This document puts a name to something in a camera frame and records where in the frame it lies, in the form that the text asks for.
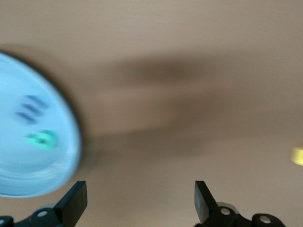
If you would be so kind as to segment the blue foam letter m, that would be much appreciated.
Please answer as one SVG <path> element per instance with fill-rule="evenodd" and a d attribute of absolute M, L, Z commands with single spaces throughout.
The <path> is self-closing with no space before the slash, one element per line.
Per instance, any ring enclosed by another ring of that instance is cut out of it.
<path fill-rule="evenodd" d="M 23 96 L 14 112 L 14 117 L 23 124 L 37 124 L 45 115 L 48 104 L 40 97 L 33 95 Z"/>

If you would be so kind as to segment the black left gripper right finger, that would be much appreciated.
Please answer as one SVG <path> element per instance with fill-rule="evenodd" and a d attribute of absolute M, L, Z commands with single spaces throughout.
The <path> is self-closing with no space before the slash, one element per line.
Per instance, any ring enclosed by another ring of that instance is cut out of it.
<path fill-rule="evenodd" d="M 233 205 L 216 202 L 204 181 L 195 182 L 195 209 L 200 220 L 195 227 L 284 227 L 273 215 L 257 213 L 249 220 Z"/>

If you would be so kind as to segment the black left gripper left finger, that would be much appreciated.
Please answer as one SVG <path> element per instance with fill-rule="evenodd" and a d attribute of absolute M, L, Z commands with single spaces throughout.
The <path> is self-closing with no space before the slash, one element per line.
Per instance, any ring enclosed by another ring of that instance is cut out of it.
<path fill-rule="evenodd" d="M 0 227 L 75 227 L 86 207 L 86 181 L 77 181 L 54 207 L 41 208 L 19 222 L 0 216 Z"/>

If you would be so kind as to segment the yellow foam letter a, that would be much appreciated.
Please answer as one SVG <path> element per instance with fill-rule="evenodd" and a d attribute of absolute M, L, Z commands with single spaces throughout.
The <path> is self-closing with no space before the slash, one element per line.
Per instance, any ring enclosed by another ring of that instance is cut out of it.
<path fill-rule="evenodd" d="M 291 160 L 295 164 L 303 166 L 303 147 L 293 148 Z"/>

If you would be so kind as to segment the teal foam letter b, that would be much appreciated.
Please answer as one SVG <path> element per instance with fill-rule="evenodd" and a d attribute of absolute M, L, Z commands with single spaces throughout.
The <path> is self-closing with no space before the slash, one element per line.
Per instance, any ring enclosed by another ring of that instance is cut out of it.
<path fill-rule="evenodd" d="M 45 150 L 54 148 L 58 142 L 56 134 L 50 130 L 38 131 L 26 135 L 24 139 L 28 144 Z"/>

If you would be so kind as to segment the brown table cover sheet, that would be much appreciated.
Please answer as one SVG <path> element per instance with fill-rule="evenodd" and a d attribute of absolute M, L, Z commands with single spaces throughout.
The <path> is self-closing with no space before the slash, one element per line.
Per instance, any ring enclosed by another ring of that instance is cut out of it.
<path fill-rule="evenodd" d="M 0 0 L 0 46 L 50 73 L 84 151 L 77 227 L 192 227 L 194 184 L 303 227 L 303 0 Z"/>

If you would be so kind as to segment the blue plate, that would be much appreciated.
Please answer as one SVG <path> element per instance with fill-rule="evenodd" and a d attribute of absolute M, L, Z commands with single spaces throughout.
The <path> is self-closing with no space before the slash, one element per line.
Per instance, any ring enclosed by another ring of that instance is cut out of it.
<path fill-rule="evenodd" d="M 48 104 L 37 124 L 23 124 L 14 112 L 23 96 L 38 96 Z M 52 149 L 28 144 L 24 137 L 53 131 Z M 24 62 L 0 52 L 0 196 L 36 197 L 55 191 L 74 175 L 81 154 L 76 118 L 58 90 Z"/>

